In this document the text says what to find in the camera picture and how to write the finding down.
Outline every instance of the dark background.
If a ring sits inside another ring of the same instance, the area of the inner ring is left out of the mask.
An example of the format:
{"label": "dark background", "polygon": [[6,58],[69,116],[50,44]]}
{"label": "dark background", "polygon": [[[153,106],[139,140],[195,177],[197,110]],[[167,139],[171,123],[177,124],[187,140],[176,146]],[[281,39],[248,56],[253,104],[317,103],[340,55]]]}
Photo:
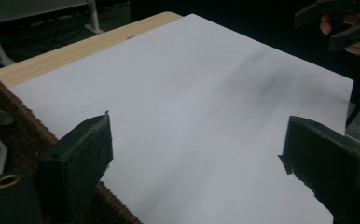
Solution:
{"label": "dark background", "polygon": [[[194,13],[242,35],[317,64],[354,80],[351,102],[360,97],[360,57],[345,50],[328,51],[329,35],[323,35],[319,21],[294,28],[294,14],[314,1],[207,1],[131,0],[132,21],[163,11],[186,16]],[[347,29],[336,26],[332,34]]]}

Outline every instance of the paper sheet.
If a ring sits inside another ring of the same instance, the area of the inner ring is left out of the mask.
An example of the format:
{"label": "paper sheet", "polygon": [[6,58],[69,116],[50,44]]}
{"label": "paper sheet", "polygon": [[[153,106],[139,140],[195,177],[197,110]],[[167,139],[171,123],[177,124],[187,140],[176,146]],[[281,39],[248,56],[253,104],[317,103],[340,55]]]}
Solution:
{"label": "paper sheet", "polygon": [[323,224],[277,155],[290,115],[344,133],[352,85],[189,15],[11,90],[58,138],[108,110],[103,182],[144,223]]}

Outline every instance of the human hand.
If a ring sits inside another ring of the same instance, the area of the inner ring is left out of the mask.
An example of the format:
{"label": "human hand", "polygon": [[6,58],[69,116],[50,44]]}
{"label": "human hand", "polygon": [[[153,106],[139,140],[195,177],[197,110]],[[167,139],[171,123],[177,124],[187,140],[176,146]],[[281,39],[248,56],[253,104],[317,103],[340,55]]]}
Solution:
{"label": "human hand", "polygon": [[[322,30],[323,34],[325,34],[325,35],[329,35],[332,31],[332,26],[331,26],[330,20],[331,20],[331,18],[327,14],[323,15],[321,18],[320,29]],[[360,14],[353,13],[353,12],[346,14],[345,18],[343,20],[343,23],[350,24],[350,25],[356,25],[356,24],[360,23]],[[357,43],[345,48],[345,50],[352,54],[360,55],[360,42],[357,42]]]}

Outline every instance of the wicker basket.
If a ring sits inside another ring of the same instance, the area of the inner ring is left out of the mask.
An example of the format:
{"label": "wicker basket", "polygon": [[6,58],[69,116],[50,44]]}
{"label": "wicker basket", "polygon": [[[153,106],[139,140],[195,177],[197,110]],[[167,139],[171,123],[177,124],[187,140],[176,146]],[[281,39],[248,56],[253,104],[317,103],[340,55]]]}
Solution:
{"label": "wicker basket", "polygon": [[[13,125],[0,127],[0,139],[8,150],[5,172],[34,172],[39,155],[53,146],[57,139],[1,82],[0,108],[15,120]],[[97,191],[79,223],[141,223],[103,182],[97,185]]]}

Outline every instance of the screw hole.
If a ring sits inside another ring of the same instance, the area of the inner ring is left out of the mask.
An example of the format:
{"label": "screw hole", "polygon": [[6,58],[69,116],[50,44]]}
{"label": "screw hole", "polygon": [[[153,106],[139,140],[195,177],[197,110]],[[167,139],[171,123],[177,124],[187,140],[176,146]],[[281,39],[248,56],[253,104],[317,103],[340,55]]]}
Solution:
{"label": "screw hole", "polygon": [[0,189],[8,188],[21,180],[20,175],[6,175],[0,178]]}

